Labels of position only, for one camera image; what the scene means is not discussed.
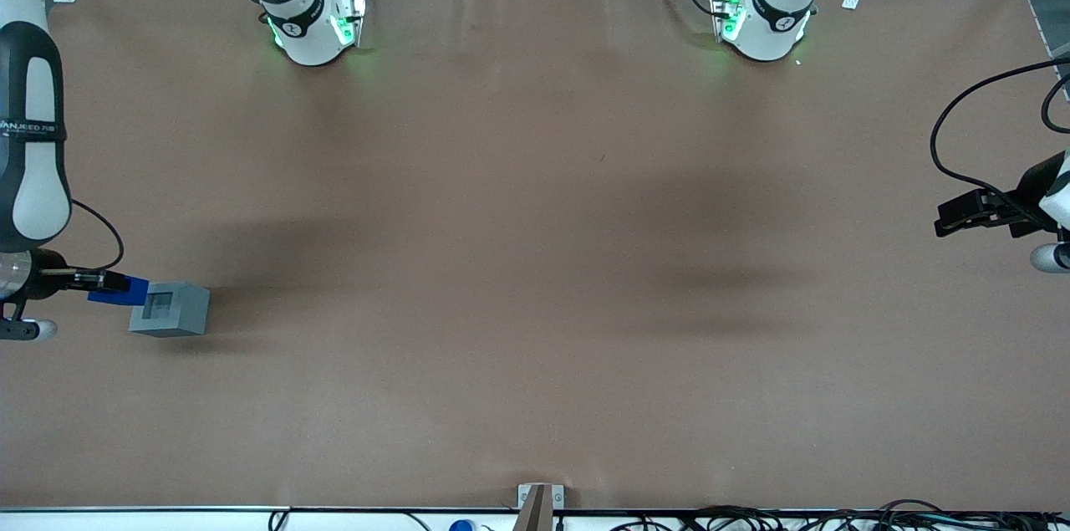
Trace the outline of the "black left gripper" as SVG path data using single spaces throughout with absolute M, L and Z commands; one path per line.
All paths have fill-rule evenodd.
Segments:
M 937 237 L 948 237 L 975 227 L 1009 227 L 1014 237 L 1050 232 L 1067 240 L 1067 152 L 1031 166 L 1008 193 L 1019 208 L 1004 206 L 1000 215 L 997 200 L 988 189 L 974 189 L 941 203 L 934 222 Z

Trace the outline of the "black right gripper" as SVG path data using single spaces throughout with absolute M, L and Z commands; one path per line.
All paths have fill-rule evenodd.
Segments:
M 30 301 L 43 301 L 58 291 L 83 291 L 87 294 L 103 291 L 105 294 L 126 294 L 129 279 L 123 274 L 110 274 L 106 268 L 71 268 L 61 253 L 46 248 L 30 252 Z

